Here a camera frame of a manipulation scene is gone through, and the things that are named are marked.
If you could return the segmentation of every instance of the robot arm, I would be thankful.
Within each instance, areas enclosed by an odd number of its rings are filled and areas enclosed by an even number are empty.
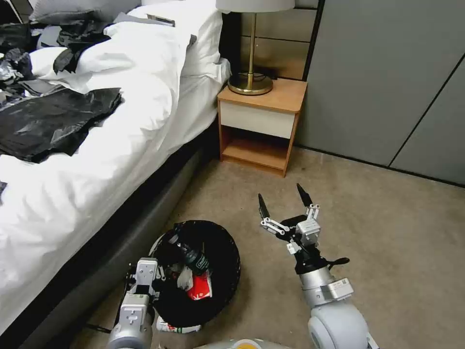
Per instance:
[[[159,296],[154,284],[165,281],[165,274],[155,258],[141,258],[133,272],[134,284],[121,303],[107,349],[150,349],[155,318],[151,303]]]
[[[295,271],[311,308],[308,327],[315,346],[318,349],[379,349],[363,315],[349,302],[354,292],[349,279],[337,280],[330,272],[334,265],[346,264],[349,259],[328,261],[320,256],[317,246],[321,227],[316,221],[320,206],[312,202],[299,184],[297,189],[306,207],[305,215],[278,223],[270,218],[259,194],[260,225],[287,241],[287,249],[295,257]]]

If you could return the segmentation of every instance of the wooden nightstand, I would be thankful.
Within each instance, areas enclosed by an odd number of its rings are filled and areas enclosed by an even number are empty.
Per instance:
[[[265,95],[218,95],[220,160],[286,176],[307,83],[278,79]]]

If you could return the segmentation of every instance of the nightstand drawer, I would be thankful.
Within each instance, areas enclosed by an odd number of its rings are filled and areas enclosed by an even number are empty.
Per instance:
[[[290,139],[295,114],[221,101],[220,117],[221,124],[225,126]]]

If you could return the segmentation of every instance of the beige carpet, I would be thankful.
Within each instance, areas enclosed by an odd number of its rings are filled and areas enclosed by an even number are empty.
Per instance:
[[[212,220],[234,237],[242,276],[232,303],[199,333],[158,333],[169,349],[229,338],[262,338],[313,348],[310,311],[282,241],[259,227],[257,193],[276,220],[303,213],[295,184],[322,211],[320,247],[356,291],[354,304],[381,348],[464,348],[465,190],[294,148],[286,178],[237,164],[210,162],[170,219]],[[121,290],[90,320],[110,327]],[[104,348],[108,335],[84,329],[73,348]]]

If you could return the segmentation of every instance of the gray wardrobe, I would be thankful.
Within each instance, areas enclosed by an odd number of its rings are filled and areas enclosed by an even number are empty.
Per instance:
[[[326,0],[297,142],[465,184],[465,1]]]

